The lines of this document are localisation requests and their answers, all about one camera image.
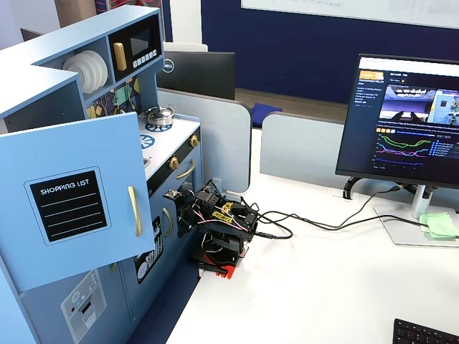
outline keyboard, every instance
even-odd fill
[[[394,322],[393,344],[459,344],[459,336],[400,319]]]

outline cabinet handle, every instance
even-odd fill
[[[131,198],[132,209],[134,210],[134,217],[136,218],[136,237],[142,235],[141,213],[138,210],[136,191],[133,186],[128,187],[129,197]]]
[[[110,272],[114,272],[118,267],[118,262],[110,264]]]
[[[194,163],[194,160],[192,159],[192,160],[191,160],[191,168],[190,168],[187,172],[182,173],[182,174],[179,174],[179,175],[177,176],[177,179],[182,179],[183,177],[188,176],[191,172],[194,171],[194,168],[195,168],[195,167],[196,167],[196,164]]]
[[[167,233],[165,233],[166,237],[168,237],[169,235],[172,234],[172,229],[174,229],[174,222],[172,221],[171,213],[169,213],[169,210],[167,210],[166,207],[163,207],[163,212],[165,213],[165,215],[169,219],[169,222],[171,223],[171,229],[168,230]]]

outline chalkboard label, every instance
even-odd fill
[[[50,242],[107,226],[95,171],[29,185]]]

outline line graph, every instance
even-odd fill
[[[379,159],[379,158],[375,158],[375,160],[382,161],[384,163],[398,163],[402,165],[411,165],[411,166],[424,165],[423,163],[405,163],[403,161],[390,161],[390,160],[384,160],[384,159]]]
[[[377,150],[376,153],[388,153],[388,154],[396,154],[398,156],[412,156],[416,158],[425,158],[425,156],[421,156],[420,153],[422,152],[428,152],[429,148],[425,149],[419,149],[414,152],[405,152],[403,150],[395,150],[395,149],[390,149],[386,148],[382,143],[378,143],[378,146],[381,147],[381,150]]]
[[[388,143],[390,145],[393,145],[394,147],[398,147],[398,148],[418,147],[420,145],[423,145],[424,143],[432,143],[432,141],[429,141],[429,140],[421,140],[421,141],[417,141],[414,145],[410,145],[409,143],[395,142],[395,141],[391,140],[390,138],[388,138],[387,136],[381,136],[381,138],[384,141],[386,141],[386,143]]]

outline gray partition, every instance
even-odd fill
[[[343,122],[327,121],[292,113],[271,113],[263,121],[260,172],[296,181],[342,189],[349,179],[335,175]],[[363,179],[352,191],[373,194],[394,184]],[[381,195],[412,203],[407,191]],[[459,209],[459,191],[441,188],[433,194],[432,205]]]
[[[250,184],[252,112],[241,102],[158,89],[160,106],[201,119],[204,182],[220,179],[226,191],[244,192]]]

